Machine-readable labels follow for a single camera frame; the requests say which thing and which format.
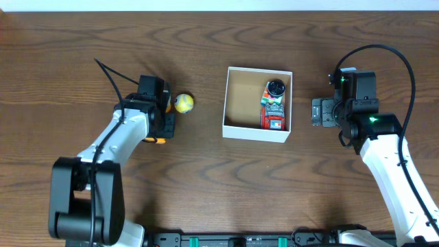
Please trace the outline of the orange dinosaur toy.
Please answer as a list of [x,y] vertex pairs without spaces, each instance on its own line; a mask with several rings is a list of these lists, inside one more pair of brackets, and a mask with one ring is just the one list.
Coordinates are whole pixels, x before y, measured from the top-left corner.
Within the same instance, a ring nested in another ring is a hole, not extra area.
[[[168,90],[163,91],[162,102],[158,105],[160,113],[164,115],[165,113],[171,113],[171,93]],[[164,144],[167,139],[153,139],[150,134],[144,138],[144,142],[146,143],[157,143]]]

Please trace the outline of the red toy robot car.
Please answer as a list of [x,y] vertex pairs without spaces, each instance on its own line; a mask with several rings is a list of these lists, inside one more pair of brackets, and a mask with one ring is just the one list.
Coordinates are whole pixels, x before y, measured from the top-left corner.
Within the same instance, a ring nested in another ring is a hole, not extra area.
[[261,110],[261,128],[266,130],[285,129],[285,109],[283,104],[266,104]]

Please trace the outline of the small black round cap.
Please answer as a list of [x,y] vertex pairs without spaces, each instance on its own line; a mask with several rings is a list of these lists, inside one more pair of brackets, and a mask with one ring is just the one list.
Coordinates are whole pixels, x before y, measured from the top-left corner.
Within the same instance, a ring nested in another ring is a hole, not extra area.
[[286,85],[280,79],[275,79],[268,82],[267,90],[270,97],[278,98],[285,94]]

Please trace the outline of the colourful puzzle cube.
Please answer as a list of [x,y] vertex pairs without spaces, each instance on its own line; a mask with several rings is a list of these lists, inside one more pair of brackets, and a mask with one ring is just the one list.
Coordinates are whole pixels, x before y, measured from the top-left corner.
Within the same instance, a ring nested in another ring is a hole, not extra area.
[[265,106],[266,104],[277,104],[280,105],[283,101],[283,95],[279,97],[272,97],[268,92],[269,82],[267,82],[264,92],[261,97],[261,105]]

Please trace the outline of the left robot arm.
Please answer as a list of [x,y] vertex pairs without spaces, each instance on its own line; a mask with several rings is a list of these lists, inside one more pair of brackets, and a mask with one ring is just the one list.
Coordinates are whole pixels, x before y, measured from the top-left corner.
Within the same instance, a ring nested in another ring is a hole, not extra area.
[[145,229],[125,218],[121,168],[141,142],[174,135],[171,89],[142,75],[138,89],[114,107],[105,130],[76,157],[60,157],[51,171],[48,229],[68,246],[144,246]]

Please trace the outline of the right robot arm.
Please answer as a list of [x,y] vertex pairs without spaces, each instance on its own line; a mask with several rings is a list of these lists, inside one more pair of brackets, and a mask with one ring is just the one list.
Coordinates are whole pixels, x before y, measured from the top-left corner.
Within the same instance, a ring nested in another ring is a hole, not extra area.
[[380,113],[376,75],[355,68],[331,76],[333,97],[313,99],[314,126],[340,128],[339,140],[353,148],[372,173],[389,211],[397,246],[436,244],[438,208],[416,170],[402,126],[393,113]]

